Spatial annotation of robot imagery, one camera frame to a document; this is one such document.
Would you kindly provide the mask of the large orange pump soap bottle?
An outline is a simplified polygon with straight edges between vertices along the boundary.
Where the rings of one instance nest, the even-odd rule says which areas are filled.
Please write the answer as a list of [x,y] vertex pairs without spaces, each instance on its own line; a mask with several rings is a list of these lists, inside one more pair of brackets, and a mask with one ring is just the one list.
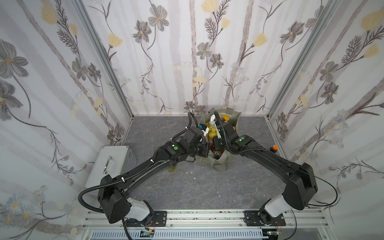
[[224,122],[228,122],[230,120],[230,117],[227,115],[222,115],[222,118],[224,119]]

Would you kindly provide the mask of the green fabric shopping bag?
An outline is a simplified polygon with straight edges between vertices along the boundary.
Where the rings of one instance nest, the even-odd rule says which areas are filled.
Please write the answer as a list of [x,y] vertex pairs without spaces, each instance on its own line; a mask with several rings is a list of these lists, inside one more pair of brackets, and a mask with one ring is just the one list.
[[[208,126],[208,123],[210,121],[211,115],[214,115],[214,111],[216,109],[212,108],[209,110],[208,114],[203,115],[200,120],[201,125],[206,125]],[[219,109],[217,110],[220,119],[222,123],[225,125],[227,123],[231,124],[233,127],[233,130],[236,132],[237,127],[238,127],[238,121],[241,116],[241,112],[234,111],[231,108],[226,108],[226,109]],[[222,118],[222,115],[227,115],[230,117],[230,120],[228,122],[224,122],[224,119]],[[214,137],[213,140],[209,139],[208,136],[206,138],[207,142],[210,144],[210,151],[209,155],[207,158],[202,158],[198,157],[198,161],[200,165],[207,165],[211,166],[211,168],[217,172],[225,172],[228,169],[228,166],[230,163],[234,163],[236,161],[235,155],[231,154],[229,151],[225,150],[221,157],[219,159],[216,159],[214,157],[213,152],[211,151],[211,144],[214,144],[215,140],[221,141],[221,139],[218,139],[218,137]]]

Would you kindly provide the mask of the green bottle red cap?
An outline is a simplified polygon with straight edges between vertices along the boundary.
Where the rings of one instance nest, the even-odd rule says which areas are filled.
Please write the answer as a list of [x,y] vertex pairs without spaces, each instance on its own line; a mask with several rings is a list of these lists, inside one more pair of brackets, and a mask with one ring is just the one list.
[[176,170],[176,168],[177,168],[177,165],[174,165],[173,167],[168,169],[168,172],[172,173]]

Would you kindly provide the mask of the red soap bottle red cap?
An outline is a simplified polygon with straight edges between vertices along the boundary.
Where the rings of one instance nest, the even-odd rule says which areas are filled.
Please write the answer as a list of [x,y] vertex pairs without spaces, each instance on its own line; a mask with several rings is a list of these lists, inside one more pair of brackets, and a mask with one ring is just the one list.
[[223,152],[225,151],[224,148],[216,148],[214,144],[211,144],[211,151],[213,152],[214,154],[214,157],[216,159],[219,159],[221,157],[221,155],[223,154]]

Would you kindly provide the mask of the large yellow pump soap bottle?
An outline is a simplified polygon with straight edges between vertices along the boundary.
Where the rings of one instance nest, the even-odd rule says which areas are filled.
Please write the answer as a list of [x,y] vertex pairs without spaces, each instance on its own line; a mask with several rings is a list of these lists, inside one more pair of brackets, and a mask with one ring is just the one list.
[[216,129],[215,129],[215,124],[216,122],[216,116],[215,115],[211,115],[210,117],[210,121],[208,123],[208,127],[210,128],[210,131],[209,133],[207,134],[208,138],[213,140],[214,137],[217,137],[217,132],[216,132]]

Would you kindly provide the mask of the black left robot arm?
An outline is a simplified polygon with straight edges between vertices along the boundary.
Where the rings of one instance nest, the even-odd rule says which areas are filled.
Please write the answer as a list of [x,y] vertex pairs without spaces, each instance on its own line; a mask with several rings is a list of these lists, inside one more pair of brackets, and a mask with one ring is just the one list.
[[155,211],[147,201],[138,201],[131,193],[141,183],[164,169],[186,161],[188,157],[207,157],[210,144],[205,124],[198,124],[189,113],[189,124],[170,141],[155,149],[153,155],[134,169],[116,177],[106,175],[97,186],[79,193],[78,201],[86,209],[105,214],[110,224],[121,221],[126,230],[129,224],[146,227],[155,219]]

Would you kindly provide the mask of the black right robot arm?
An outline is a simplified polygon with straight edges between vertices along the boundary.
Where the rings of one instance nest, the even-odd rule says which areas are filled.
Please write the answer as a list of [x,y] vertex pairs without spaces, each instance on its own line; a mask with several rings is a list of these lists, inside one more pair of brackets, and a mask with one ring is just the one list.
[[214,111],[215,125],[220,134],[220,145],[233,155],[240,155],[260,164],[284,184],[282,194],[265,202],[259,209],[258,218],[262,225],[269,226],[284,212],[303,210],[310,205],[319,188],[313,168],[306,163],[289,161],[261,146],[248,135],[239,136],[230,123],[224,123],[218,111]]

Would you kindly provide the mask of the small bottle orange cap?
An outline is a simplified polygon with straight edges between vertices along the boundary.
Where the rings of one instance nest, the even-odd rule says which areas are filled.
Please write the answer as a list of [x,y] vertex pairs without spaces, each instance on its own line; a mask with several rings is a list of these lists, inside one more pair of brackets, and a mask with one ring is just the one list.
[[277,153],[279,147],[277,145],[273,145],[271,148],[270,148],[270,151],[273,152],[273,153]]

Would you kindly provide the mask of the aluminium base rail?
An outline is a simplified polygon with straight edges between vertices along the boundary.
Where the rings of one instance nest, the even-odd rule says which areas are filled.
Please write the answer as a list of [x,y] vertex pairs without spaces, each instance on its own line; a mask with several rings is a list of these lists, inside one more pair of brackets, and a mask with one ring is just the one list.
[[319,209],[290,210],[270,226],[256,224],[256,211],[165,210],[148,227],[129,227],[133,240],[334,240]]

